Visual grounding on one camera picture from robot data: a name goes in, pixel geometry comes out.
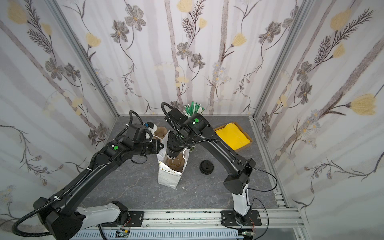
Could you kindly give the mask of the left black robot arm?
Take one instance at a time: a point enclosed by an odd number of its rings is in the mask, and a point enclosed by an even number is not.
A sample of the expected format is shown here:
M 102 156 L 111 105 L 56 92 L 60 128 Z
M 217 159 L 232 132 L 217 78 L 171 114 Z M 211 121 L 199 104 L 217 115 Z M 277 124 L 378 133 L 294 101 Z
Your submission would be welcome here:
M 128 124 L 112 141 L 96 152 L 89 165 L 67 186 L 49 198 L 39 198 L 34 210 L 17 220 L 12 233 L 26 238 L 53 236 L 57 240 L 69 240 L 79 231 L 95 225 L 127 225 L 132 217 L 129 209 L 119 201 L 95 207 L 80 208 L 84 198 L 110 173 L 133 156 L 156 155 L 164 148 L 154 139 L 157 126 L 152 122 Z M 47 229 L 44 233 L 28 233 L 19 229 L 27 219 L 38 216 Z

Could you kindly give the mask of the black paper coffee cup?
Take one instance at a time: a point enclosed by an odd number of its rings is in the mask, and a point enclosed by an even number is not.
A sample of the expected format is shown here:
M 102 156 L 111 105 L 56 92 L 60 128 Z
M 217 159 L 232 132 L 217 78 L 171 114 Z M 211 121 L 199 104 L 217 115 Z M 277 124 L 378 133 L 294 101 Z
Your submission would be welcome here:
M 174 132 L 168 133 L 166 154 L 169 159 L 175 159 L 184 150 L 184 145 Z

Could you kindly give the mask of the brown pulp cup carrier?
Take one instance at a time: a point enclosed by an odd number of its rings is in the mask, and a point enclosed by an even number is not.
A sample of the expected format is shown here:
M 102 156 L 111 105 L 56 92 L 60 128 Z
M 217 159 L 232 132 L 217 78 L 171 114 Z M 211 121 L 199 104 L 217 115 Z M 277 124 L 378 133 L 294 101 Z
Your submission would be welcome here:
M 184 158 L 167 159 L 166 165 L 171 170 L 182 173 L 185 165 L 185 159 Z

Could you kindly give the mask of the white cartoon paper gift bag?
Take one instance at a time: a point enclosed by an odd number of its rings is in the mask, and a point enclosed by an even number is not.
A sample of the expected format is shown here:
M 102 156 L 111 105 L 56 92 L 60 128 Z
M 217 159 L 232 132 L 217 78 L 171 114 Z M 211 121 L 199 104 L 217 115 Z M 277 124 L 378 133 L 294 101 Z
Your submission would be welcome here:
M 167 135 L 162 139 L 161 143 L 164 145 L 164 148 L 157 154 L 157 160 L 159 165 L 159 171 L 158 171 L 158 184 L 173 188 L 175 189 L 181 179 L 181 176 L 186 169 L 189 155 L 190 155 L 190 149 L 184 148 L 184 150 L 179 154 L 176 158 L 184 158 L 185 159 L 185 165 L 183 172 L 176 172 L 171 170 L 167 165 L 166 161 L 169 159 L 166 154 L 167 150 L 167 140 L 168 140 L 168 133 Z

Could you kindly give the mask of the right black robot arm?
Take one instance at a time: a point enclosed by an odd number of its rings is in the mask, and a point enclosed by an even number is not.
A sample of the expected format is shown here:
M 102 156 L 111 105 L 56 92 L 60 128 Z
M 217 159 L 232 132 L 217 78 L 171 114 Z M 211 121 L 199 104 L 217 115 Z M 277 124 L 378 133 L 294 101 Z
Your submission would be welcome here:
M 202 115 L 187 117 L 165 102 L 161 104 L 161 109 L 165 120 L 174 129 L 169 133 L 167 157 L 174 159 L 184 149 L 202 145 L 227 171 L 224 186 L 232 193 L 235 219 L 244 226 L 252 213 L 247 189 L 256 162 L 253 159 L 247 160 L 232 150 Z

